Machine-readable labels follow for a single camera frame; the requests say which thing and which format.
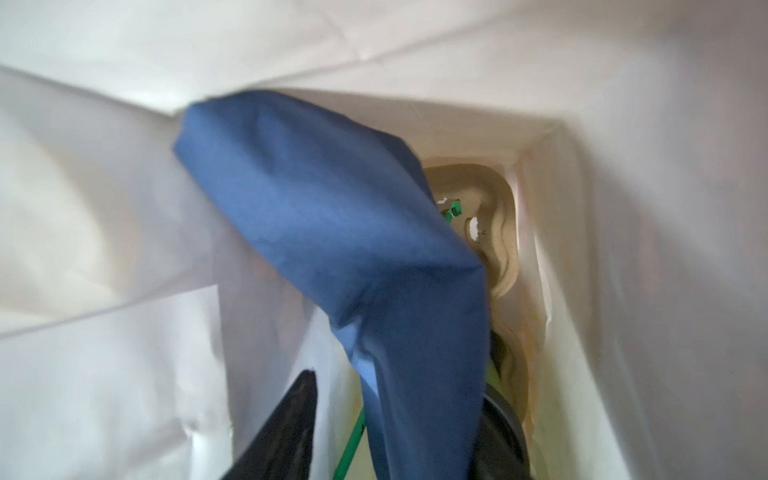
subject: white paper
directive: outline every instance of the white paper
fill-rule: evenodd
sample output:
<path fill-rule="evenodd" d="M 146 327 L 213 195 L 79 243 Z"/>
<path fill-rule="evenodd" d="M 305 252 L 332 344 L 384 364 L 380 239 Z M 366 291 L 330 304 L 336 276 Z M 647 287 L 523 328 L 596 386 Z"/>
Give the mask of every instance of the white paper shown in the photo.
<path fill-rule="evenodd" d="M 0 339 L 0 478 L 218 479 L 217 288 Z"/>

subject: green plastic strap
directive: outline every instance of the green plastic strap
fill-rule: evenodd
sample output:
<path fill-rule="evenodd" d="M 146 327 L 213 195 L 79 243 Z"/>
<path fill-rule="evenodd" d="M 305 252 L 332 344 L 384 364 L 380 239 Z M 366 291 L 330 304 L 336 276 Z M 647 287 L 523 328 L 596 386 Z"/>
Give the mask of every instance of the green plastic strap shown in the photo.
<path fill-rule="evenodd" d="M 357 446 L 360 445 L 360 439 L 362 433 L 366 430 L 366 410 L 360 410 L 360 415 L 357 417 L 357 423 L 355 424 L 352 435 L 349 436 L 349 440 L 344 447 L 344 453 L 339 460 L 339 466 L 336 467 L 336 472 L 333 474 L 333 480 L 344 480 L 346 473 L 349 471 L 349 466 L 352 464 L 352 459 L 355 458 L 355 452 Z"/>

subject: blue cloth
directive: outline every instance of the blue cloth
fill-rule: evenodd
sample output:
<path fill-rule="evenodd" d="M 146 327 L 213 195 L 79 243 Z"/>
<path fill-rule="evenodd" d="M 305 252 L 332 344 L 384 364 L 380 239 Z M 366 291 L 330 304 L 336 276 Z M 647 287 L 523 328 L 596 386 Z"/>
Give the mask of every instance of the blue cloth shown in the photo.
<path fill-rule="evenodd" d="M 362 380 L 379 480 L 466 480 L 488 361 L 485 271 L 406 144 L 251 91 L 190 107 L 175 152 L 328 313 Z"/>

